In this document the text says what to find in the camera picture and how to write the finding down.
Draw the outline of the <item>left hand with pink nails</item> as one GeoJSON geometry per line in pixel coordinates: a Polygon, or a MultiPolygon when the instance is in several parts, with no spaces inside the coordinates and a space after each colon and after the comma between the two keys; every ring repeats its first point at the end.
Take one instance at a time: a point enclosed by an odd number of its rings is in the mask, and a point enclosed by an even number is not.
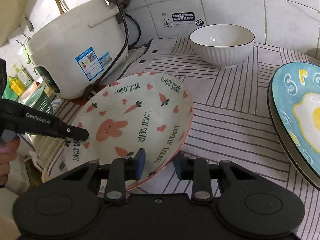
{"type": "Polygon", "coordinates": [[[4,185],[8,181],[10,173],[10,162],[17,158],[17,150],[20,146],[20,138],[16,136],[14,139],[1,144],[0,148],[0,185],[4,185]]]}

